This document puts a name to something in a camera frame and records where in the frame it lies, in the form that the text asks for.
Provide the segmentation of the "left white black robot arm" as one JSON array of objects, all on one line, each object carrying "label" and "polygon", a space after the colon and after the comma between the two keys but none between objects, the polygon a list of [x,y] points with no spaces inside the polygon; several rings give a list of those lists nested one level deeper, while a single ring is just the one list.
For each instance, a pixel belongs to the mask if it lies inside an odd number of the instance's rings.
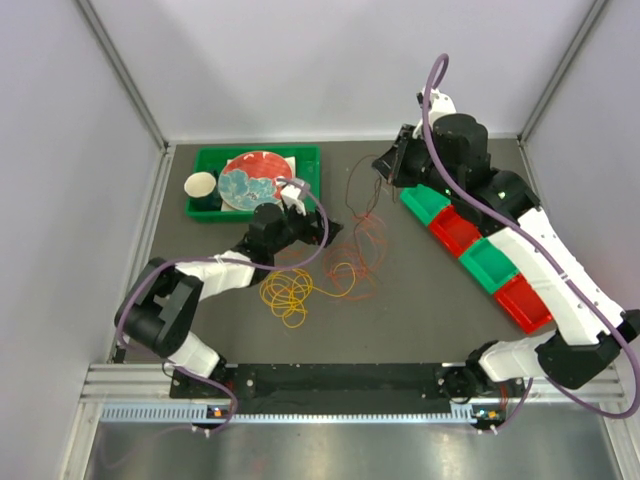
[{"label": "left white black robot arm", "polygon": [[115,315],[117,335],[190,372],[197,390],[216,396],[226,387],[226,360],[191,330],[199,303],[259,284],[275,270],[279,252],[296,242],[323,248],[342,229],[321,209],[261,204],[242,239],[223,254],[174,264],[150,260]]}]

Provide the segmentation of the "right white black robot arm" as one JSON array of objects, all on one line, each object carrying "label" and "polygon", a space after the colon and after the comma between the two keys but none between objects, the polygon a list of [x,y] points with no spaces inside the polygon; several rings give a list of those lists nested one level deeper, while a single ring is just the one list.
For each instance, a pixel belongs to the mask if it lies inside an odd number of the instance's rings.
[{"label": "right white black robot arm", "polygon": [[524,377],[577,390],[638,337],[638,311],[623,310],[599,289],[520,175],[492,166],[488,132],[474,117],[444,115],[429,132],[405,124],[372,166],[395,187],[424,186],[447,199],[514,265],[556,324],[551,334],[475,350],[466,372],[474,393],[487,396],[503,381]]}]

